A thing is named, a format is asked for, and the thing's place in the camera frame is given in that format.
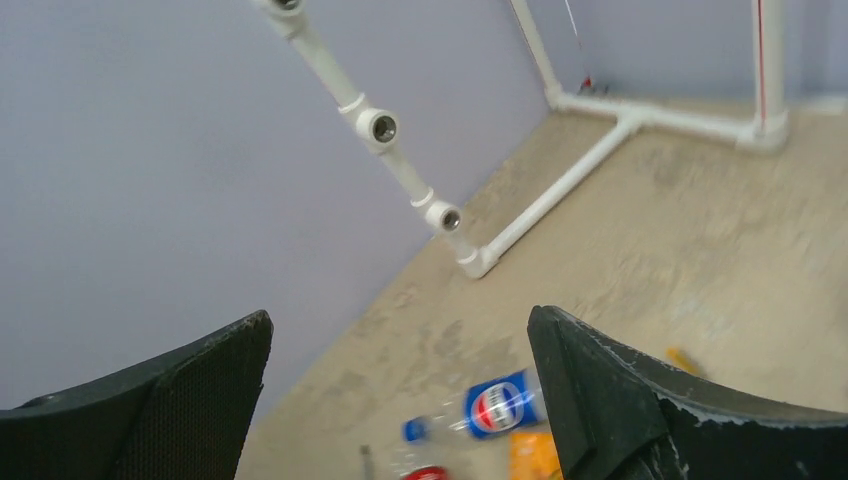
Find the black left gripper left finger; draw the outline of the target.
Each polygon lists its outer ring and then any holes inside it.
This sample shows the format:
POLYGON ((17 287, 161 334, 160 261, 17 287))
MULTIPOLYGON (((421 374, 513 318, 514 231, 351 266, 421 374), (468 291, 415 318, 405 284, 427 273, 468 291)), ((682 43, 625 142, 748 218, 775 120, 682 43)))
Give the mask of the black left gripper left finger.
POLYGON ((234 478, 272 337, 272 320, 259 310, 149 360, 2 410, 2 478, 234 478))

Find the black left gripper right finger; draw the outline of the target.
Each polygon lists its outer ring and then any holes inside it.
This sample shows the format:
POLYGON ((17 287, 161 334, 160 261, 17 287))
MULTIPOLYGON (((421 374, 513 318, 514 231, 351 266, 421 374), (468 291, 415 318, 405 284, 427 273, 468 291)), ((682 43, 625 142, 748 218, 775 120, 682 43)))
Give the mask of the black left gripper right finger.
POLYGON ((689 374, 556 306, 527 333, 568 479, 843 479, 847 417, 689 374))

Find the orange juice bottle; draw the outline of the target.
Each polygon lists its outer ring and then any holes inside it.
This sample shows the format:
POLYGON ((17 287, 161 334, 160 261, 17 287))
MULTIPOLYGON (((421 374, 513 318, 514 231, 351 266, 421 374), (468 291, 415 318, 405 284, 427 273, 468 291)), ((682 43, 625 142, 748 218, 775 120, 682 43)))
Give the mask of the orange juice bottle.
POLYGON ((513 432, 509 435, 510 480, 563 480, 553 435, 513 432))

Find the pepsi label clear bottle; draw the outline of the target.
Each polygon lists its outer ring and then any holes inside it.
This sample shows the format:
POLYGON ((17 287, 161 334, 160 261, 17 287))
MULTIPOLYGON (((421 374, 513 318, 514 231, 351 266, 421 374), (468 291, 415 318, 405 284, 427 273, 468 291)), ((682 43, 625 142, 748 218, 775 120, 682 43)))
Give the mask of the pepsi label clear bottle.
POLYGON ((530 367, 459 392, 434 412, 404 422, 401 437, 413 444, 465 446, 546 421, 538 373, 530 367))

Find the red label clear bottle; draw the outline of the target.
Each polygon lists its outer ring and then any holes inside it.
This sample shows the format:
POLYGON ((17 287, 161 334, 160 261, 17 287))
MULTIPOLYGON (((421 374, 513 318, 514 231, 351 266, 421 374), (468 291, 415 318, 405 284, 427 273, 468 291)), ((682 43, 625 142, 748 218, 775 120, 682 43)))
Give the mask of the red label clear bottle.
POLYGON ((398 475, 399 480, 451 480, 451 473, 441 465, 426 465, 398 475))

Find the yellow handled pliers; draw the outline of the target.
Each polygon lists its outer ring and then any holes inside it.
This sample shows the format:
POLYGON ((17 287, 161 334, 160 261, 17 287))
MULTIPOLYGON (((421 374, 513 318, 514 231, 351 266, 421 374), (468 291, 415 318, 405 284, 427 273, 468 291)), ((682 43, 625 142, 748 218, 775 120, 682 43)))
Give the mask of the yellow handled pliers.
POLYGON ((696 377, 703 376, 703 369, 684 349, 679 347, 668 348, 666 350, 666 356, 669 360, 669 363, 675 368, 678 368, 696 377))

